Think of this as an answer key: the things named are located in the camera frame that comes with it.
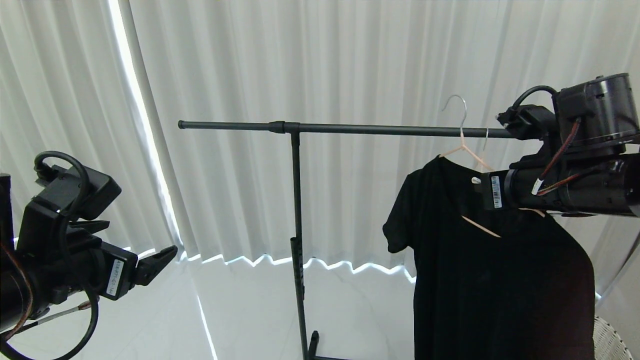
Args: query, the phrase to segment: barcode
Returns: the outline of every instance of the barcode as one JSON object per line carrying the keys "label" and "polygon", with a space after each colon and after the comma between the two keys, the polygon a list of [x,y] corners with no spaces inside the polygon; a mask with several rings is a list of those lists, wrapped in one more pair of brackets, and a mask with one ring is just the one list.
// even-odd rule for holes
{"label": "barcode", "polygon": [[493,208],[499,209],[502,207],[502,195],[500,194],[499,177],[491,176],[491,189],[493,190]]}

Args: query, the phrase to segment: metal rod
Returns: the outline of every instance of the metal rod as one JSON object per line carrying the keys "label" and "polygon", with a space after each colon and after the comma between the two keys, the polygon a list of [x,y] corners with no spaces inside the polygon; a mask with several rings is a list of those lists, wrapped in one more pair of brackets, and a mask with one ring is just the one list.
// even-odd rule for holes
{"label": "metal rod", "polygon": [[302,359],[309,360],[307,343],[307,321],[305,318],[305,286],[302,267],[302,196],[300,191],[300,134],[291,133],[291,153],[293,162],[293,199],[296,217],[296,237],[291,239],[293,276],[296,284],[296,304],[298,305],[298,323]]}
{"label": "metal rod", "polygon": [[[408,136],[460,136],[459,127],[435,126],[388,126],[388,125],[346,125],[346,124],[302,124],[298,122],[178,122],[181,129],[222,129],[271,131],[272,133],[332,133],[332,134],[370,134],[370,135],[408,135]],[[463,130],[469,138],[487,137],[484,127],[468,127]],[[512,138],[504,129],[489,129],[490,138]]]}

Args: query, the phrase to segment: white floor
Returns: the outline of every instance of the white floor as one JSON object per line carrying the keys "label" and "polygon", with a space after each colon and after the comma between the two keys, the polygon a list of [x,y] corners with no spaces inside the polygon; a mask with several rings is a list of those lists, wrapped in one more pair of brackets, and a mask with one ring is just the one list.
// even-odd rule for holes
{"label": "white floor", "polygon": [[[639,269],[630,273],[640,270],[640,261],[635,263]],[[353,274],[348,265],[327,270],[313,261],[305,269],[305,286],[308,337],[320,332],[320,356],[413,359],[413,284],[403,271],[367,268]],[[604,309],[637,352],[638,315],[618,316],[616,309],[638,306],[619,295]],[[78,295],[58,309],[81,301]],[[88,317],[84,311],[55,320],[11,343],[35,359],[58,357],[78,341]],[[77,358],[293,360],[300,354],[291,263],[273,265],[266,258],[255,267],[245,261],[183,261],[147,288],[136,287],[117,302],[102,299],[98,328]]]}

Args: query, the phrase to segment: white woven basket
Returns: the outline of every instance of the white woven basket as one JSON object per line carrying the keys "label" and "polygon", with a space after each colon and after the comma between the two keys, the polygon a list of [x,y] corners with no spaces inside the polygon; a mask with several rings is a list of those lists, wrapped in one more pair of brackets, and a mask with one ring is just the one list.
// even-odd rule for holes
{"label": "white woven basket", "polygon": [[618,332],[599,316],[595,317],[593,343],[596,360],[633,360]]}

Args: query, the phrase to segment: curtain fold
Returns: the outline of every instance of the curtain fold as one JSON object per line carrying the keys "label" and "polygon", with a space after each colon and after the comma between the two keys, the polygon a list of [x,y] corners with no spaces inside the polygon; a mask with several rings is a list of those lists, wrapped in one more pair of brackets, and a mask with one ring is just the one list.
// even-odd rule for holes
{"label": "curtain fold", "polygon": [[[461,104],[440,108],[460,94],[465,126],[496,127],[495,114],[533,85],[562,88],[625,71],[640,81],[638,2],[130,4],[157,136],[174,170],[170,192],[184,201],[176,217],[193,233],[182,239],[189,256],[203,259],[289,256],[290,143],[271,133],[178,130],[178,120],[459,126]],[[527,101],[551,108],[544,94]],[[305,260],[405,264],[413,272],[410,252],[387,253],[381,226],[405,176],[459,140],[302,134],[301,141]],[[506,168],[539,146],[491,139],[486,159]],[[451,158],[475,165],[464,154]],[[559,221],[588,252],[612,226],[609,217]]]}
{"label": "curtain fold", "polygon": [[12,176],[16,236],[42,190],[33,158],[57,150],[122,188],[100,217],[111,221],[103,240],[136,252],[171,245],[107,3],[1,1],[0,69],[0,170]]}

